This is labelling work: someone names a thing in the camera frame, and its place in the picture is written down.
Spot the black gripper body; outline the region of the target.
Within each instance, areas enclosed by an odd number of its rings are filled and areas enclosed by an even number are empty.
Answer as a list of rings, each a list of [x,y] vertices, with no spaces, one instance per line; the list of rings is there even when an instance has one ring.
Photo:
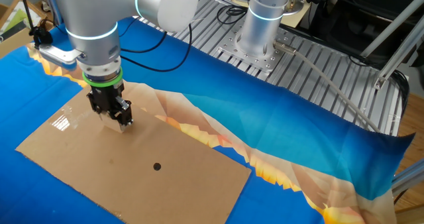
[[[116,102],[115,98],[122,97],[123,90],[123,82],[118,82],[117,84],[110,85],[107,87],[91,86],[91,90],[87,94],[87,97],[93,96],[94,100],[101,108],[101,113],[107,113],[112,111],[113,104]]]

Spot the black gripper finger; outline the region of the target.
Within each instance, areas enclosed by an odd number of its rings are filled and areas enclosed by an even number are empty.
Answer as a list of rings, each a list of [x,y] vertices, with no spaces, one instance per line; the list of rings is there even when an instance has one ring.
[[[111,118],[117,120],[120,126],[126,127],[133,123],[131,102],[124,100],[122,97],[116,97],[116,102],[113,104]]]
[[[98,106],[98,104],[94,100],[93,96],[88,96],[87,98],[89,99],[89,102],[90,102],[90,105],[91,105],[91,108],[93,109],[93,111],[96,112],[97,114],[100,114],[101,108],[100,108],[100,106]]]

